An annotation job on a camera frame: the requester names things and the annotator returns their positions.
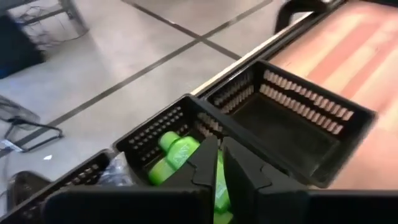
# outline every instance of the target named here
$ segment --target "wooden surface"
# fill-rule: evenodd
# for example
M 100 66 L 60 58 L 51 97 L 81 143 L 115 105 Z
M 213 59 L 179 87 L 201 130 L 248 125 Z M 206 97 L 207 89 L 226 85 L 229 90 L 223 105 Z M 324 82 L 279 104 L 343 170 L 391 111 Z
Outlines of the wooden surface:
M 350 2 L 271 62 L 378 113 L 331 188 L 398 189 L 398 9 Z

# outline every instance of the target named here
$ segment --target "plastic bag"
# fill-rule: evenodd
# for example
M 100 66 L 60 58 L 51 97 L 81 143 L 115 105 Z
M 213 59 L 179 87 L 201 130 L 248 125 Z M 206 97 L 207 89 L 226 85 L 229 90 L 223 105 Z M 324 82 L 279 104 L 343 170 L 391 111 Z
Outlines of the plastic bag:
M 113 158 L 109 166 L 99 178 L 97 185 L 102 186 L 133 186 L 136 182 L 131 177 L 130 167 L 124 152 Z

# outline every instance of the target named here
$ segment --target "floor grout line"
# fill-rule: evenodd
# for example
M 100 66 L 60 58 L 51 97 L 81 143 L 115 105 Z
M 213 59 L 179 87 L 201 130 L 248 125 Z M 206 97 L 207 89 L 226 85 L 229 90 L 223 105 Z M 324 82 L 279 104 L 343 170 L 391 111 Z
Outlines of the floor grout line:
M 150 72 L 151 70 L 157 68 L 159 65 L 162 65 L 163 63 L 169 61 L 170 59 L 174 58 L 175 56 L 177 56 L 178 54 L 188 50 L 190 47 L 194 46 L 195 44 L 202 42 L 205 45 L 211 47 L 212 49 L 215 49 L 216 51 L 222 53 L 223 55 L 226 55 L 227 57 L 230 57 L 232 59 L 235 60 L 239 60 L 241 58 L 241 56 L 239 56 L 238 54 L 208 40 L 209 37 L 211 37 L 212 35 L 218 33 L 219 31 L 226 29 L 228 27 L 230 27 L 231 25 L 241 21 L 242 19 L 246 18 L 247 16 L 250 16 L 251 14 L 253 14 L 254 12 L 262 9 L 264 6 L 268 5 L 270 2 L 272 2 L 272 0 L 264 0 L 263 2 L 260 2 L 259 4 L 257 4 L 256 6 L 248 9 L 247 11 L 244 11 L 243 13 L 237 15 L 235 18 L 229 20 L 228 22 L 225 22 L 224 24 L 216 27 L 215 29 L 207 32 L 204 35 L 198 35 L 174 22 L 171 22 L 159 15 L 157 15 L 156 13 L 151 12 L 150 10 L 139 6 L 136 3 L 130 3 L 130 2 L 126 2 L 127 4 L 135 7 L 136 9 L 146 13 L 149 16 L 154 17 L 155 19 L 162 21 L 166 24 L 168 24 L 169 26 L 174 27 L 175 29 L 183 32 L 184 34 L 187 34 L 190 37 L 193 37 L 195 40 L 191 41 L 190 43 L 180 47 L 179 49 L 173 51 L 172 53 L 164 56 L 163 58 L 159 59 L 158 61 L 150 64 L 149 66 L 147 66 L 146 68 L 142 69 L 141 71 L 131 75 L 130 77 L 126 78 L 125 80 L 123 80 L 122 82 L 119 82 L 118 84 L 116 84 L 115 86 L 112 86 L 111 88 L 105 90 L 104 92 L 100 93 L 99 95 L 95 96 L 94 98 L 86 101 L 85 103 L 81 104 L 80 106 L 77 106 L 75 109 L 72 109 L 71 111 L 65 113 L 64 115 L 58 117 L 57 119 L 49 122 L 47 125 L 49 126 L 58 126 L 59 124 L 65 122 L 66 120 L 72 118 L 73 116 L 75 116 L 76 114 L 84 111 L 85 109 L 93 106 L 95 103 L 101 101 L 102 99 L 104 99 L 105 97 L 109 96 L 110 94 L 114 93 L 115 91 L 118 91 L 119 89 L 121 89 L 122 87 L 128 85 L 129 83 L 133 82 L 134 80 L 138 79 L 139 77 L 142 77 L 143 75 L 145 75 L 146 73 Z M 43 133 L 46 133 L 48 131 L 48 129 L 38 129 L 36 131 L 34 131 L 33 133 L 30 133 L 29 135 L 27 135 L 26 137 L 22 138 L 21 140 L 16 142 L 16 145 L 18 146 L 23 146 L 25 144 L 27 144 L 28 142 L 30 142 L 31 140 L 39 137 L 40 135 L 42 135 Z M 10 152 L 12 151 L 5 151 L 2 154 L 0 154 L 0 158 L 8 155 Z

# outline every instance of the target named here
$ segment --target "floor tile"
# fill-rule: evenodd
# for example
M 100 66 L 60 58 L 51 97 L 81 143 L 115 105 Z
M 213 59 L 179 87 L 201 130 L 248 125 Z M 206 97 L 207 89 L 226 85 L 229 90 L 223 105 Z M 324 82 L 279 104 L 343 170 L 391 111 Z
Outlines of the floor tile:
M 285 0 L 272 0 L 270 4 L 220 31 L 209 40 L 243 56 L 274 35 L 277 12 Z M 303 13 L 294 15 L 296 20 Z
M 247 11 L 263 0 L 123 0 L 138 5 L 199 35 Z
M 57 47 L 47 62 L 0 80 L 0 95 L 34 111 L 43 123 L 192 40 L 119 0 L 81 0 L 78 5 L 89 33 Z
M 203 44 L 194 45 L 62 123 L 64 139 L 29 153 L 11 153 L 8 176 L 32 170 L 55 180 L 231 63 L 232 59 Z M 35 141 L 48 136 L 45 133 Z

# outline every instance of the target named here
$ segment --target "gray floor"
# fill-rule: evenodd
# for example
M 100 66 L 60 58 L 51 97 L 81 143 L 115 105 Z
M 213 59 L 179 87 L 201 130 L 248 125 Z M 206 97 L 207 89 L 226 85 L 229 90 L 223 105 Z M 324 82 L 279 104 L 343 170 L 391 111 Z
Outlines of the gray floor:
M 43 123 L 58 125 L 66 135 L 33 152 L 0 158 L 0 169 L 6 167 L 0 192 L 19 171 L 55 180 L 108 148 L 268 39 L 283 2 L 126 1 L 77 1 L 89 33 L 52 50 L 48 62 L 0 80 L 0 95 L 36 112 Z M 49 25 L 51 29 L 57 35 L 70 30 Z M 0 123 L 0 133 L 6 128 Z M 19 131 L 16 139 L 31 133 Z

